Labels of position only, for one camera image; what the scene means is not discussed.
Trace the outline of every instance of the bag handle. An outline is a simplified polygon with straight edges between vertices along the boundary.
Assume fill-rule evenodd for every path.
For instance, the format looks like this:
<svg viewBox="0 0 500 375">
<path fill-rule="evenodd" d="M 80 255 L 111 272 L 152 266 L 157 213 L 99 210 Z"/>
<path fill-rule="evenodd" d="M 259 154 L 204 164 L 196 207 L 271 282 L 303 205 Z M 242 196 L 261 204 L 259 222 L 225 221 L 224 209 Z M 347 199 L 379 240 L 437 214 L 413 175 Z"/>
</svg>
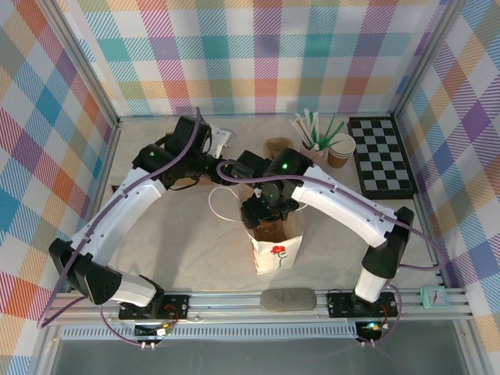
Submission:
<svg viewBox="0 0 500 375">
<path fill-rule="evenodd" d="M 209 207 L 210 209 L 212 210 L 213 214 L 217 217 L 219 217 L 220 219 L 222 220 L 226 220 L 226 221 L 230 221 L 232 223 L 242 223 L 241 220 L 234 220 L 234 219 L 228 219 L 227 217 L 224 217 L 222 215 L 219 215 L 215 209 L 213 209 L 212 207 L 212 194 L 215 192 L 215 190 L 217 189 L 226 189 L 226 190 L 229 190 L 236 198 L 238 198 L 238 196 L 236 195 L 236 193 L 233 191 L 233 189 L 230 189 L 229 187 L 225 187 L 225 186 L 217 186 L 215 188 L 212 189 L 212 191 L 210 191 L 210 194 L 209 194 Z"/>
</svg>

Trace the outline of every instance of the black mounting bracket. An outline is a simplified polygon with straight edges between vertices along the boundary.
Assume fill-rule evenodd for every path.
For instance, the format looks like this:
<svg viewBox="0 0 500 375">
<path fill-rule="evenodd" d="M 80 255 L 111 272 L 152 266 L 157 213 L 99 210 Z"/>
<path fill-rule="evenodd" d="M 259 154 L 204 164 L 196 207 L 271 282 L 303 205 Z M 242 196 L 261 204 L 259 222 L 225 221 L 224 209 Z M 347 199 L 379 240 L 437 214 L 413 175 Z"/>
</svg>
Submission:
<svg viewBox="0 0 500 375">
<path fill-rule="evenodd" d="M 133 307 L 122 306 L 118 320 L 186 320 L 188 310 L 189 295 L 163 295 L 162 309 L 154 317 L 141 314 Z"/>
<path fill-rule="evenodd" d="M 352 293 L 338 292 L 327 294 L 328 316 L 330 318 L 384 318 L 396 317 L 398 307 L 394 293 L 384 291 L 374 303 L 364 302 Z"/>
</svg>

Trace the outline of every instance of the cup with straws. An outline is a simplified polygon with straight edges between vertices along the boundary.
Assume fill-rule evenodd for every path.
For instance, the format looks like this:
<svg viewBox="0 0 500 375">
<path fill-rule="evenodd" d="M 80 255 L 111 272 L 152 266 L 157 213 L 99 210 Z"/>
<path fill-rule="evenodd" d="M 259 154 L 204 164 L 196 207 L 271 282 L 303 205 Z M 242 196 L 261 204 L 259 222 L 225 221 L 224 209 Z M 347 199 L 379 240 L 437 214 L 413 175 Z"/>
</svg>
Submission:
<svg viewBox="0 0 500 375">
<path fill-rule="evenodd" d="M 310 158 L 315 164 L 321 164 L 329 148 L 339 142 L 332 141 L 332 139 L 342 129 L 344 122 L 338 125 L 337 129 L 333 132 L 330 132 L 335 120 L 334 114 L 331 118 L 327 132 L 321 134 L 320 115 L 318 112 L 310 112 L 308 109 L 304 109 L 304 114 L 305 118 L 302 118 L 301 115 L 296 113 L 296 119 L 291 121 L 291 125 L 302 140 L 300 152 Z"/>
</svg>

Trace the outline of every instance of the red flower drawing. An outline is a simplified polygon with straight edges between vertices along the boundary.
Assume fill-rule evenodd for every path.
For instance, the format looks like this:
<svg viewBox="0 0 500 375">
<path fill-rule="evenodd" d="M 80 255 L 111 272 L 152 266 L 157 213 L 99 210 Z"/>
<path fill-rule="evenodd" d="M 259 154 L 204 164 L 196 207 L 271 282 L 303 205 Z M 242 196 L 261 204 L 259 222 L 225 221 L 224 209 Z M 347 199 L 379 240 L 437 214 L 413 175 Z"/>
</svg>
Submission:
<svg viewBox="0 0 500 375">
<path fill-rule="evenodd" d="M 271 254 L 280 254 L 286 251 L 287 249 L 284 246 L 274 246 L 273 250 L 271 250 Z"/>
</svg>

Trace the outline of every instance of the plaid backdrop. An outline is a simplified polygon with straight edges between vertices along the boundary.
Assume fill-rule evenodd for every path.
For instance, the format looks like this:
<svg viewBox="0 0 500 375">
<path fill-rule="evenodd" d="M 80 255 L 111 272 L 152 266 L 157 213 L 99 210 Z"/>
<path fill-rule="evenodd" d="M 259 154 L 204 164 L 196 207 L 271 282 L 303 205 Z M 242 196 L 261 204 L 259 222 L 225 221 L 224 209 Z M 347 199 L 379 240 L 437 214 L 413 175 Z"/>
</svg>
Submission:
<svg viewBox="0 0 500 375">
<path fill-rule="evenodd" d="M 0 374 L 26 373 L 57 272 L 107 153 L 102 115 L 35 0 L 0 1 Z"/>
<path fill-rule="evenodd" d="M 59 0 L 116 110 L 385 113 L 447 0 Z"/>
<path fill-rule="evenodd" d="M 500 373 L 500 0 L 469 0 L 402 117 L 448 271 Z"/>
</svg>

